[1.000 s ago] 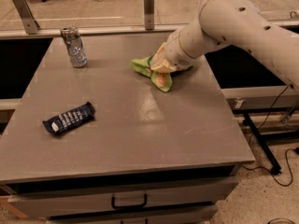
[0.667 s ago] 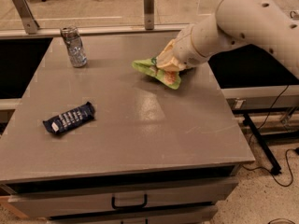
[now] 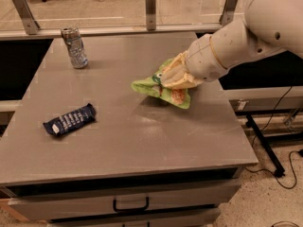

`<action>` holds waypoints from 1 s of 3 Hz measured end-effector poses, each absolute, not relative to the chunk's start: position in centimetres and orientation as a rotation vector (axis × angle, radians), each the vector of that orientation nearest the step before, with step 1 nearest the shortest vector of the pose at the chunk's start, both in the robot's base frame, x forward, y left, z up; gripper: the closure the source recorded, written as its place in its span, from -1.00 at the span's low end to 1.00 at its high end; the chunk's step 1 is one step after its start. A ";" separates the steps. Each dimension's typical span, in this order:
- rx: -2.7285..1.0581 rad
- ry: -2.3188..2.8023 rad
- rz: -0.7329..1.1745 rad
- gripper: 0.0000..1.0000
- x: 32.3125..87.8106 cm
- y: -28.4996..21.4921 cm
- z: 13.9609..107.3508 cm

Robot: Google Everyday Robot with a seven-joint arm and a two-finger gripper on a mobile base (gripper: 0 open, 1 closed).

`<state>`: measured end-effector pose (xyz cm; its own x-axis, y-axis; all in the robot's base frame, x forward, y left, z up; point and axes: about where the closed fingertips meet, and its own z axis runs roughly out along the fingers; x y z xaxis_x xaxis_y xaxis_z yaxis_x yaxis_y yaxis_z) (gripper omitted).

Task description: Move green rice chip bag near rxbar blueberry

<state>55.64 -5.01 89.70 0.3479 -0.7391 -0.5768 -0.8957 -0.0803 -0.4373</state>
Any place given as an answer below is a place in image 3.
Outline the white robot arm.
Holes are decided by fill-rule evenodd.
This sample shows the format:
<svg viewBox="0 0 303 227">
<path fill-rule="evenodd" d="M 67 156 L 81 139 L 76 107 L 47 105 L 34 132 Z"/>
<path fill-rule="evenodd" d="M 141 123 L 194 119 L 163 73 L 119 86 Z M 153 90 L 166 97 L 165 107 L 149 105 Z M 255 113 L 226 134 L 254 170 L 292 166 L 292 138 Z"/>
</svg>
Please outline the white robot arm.
<svg viewBox="0 0 303 227">
<path fill-rule="evenodd" d="M 303 0 L 247 0 L 242 18 L 205 34 L 174 58 L 163 71 L 161 84 L 193 88 L 242 63 L 283 51 L 303 58 Z"/>
</svg>

